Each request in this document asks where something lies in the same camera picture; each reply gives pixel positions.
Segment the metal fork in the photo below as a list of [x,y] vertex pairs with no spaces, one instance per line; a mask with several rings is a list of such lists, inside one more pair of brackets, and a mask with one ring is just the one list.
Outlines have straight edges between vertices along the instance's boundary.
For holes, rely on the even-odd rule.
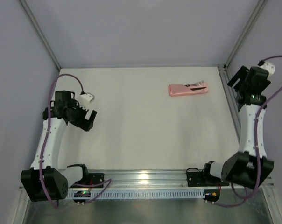
[[186,87],[192,87],[192,86],[201,86],[204,84],[204,80],[197,82],[197,83],[193,83],[193,84],[187,84],[185,85]]

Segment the pink satin napkin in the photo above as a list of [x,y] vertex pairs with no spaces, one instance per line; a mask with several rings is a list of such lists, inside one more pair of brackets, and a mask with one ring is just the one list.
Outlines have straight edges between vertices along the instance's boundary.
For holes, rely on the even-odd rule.
[[[197,88],[197,87],[204,87],[203,90],[198,91],[192,91],[190,88]],[[179,96],[194,96],[194,95],[200,95],[200,94],[206,94],[209,92],[209,88],[206,82],[204,82],[201,86],[192,86],[192,87],[186,87],[183,84],[170,84],[168,86],[168,94],[171,97],[179,97]]]

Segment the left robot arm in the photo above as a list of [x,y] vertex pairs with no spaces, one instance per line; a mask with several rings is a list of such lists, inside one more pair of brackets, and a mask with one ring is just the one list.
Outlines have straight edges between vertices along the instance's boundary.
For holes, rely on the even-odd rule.
[[63,200],[68,188],[77,182],[85,182],[88,171],[85,164],[73,164],[60,172],[58,156],[63,134],[68,124],[85,132],[93,128],[97,115],[80,105],[72,91],[56,91],[50,107],[42,113],[43,127],[34,161],[28,170],[21,172],[23,187],[33,202]]

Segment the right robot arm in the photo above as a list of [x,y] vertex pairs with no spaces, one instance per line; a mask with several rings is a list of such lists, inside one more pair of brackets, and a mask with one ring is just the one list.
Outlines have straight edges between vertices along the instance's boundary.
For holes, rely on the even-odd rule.
[[270,85],[269,77],[274,72],[275,66],[272,63],[261,61],[251,68],[241,66],[227,83],[237,93],[239,149],[223,163],[210,161],[205,164],[205,178],[256,189],[272,172],[274,163],[267,159],[263,144],[267,98],[262,92]]

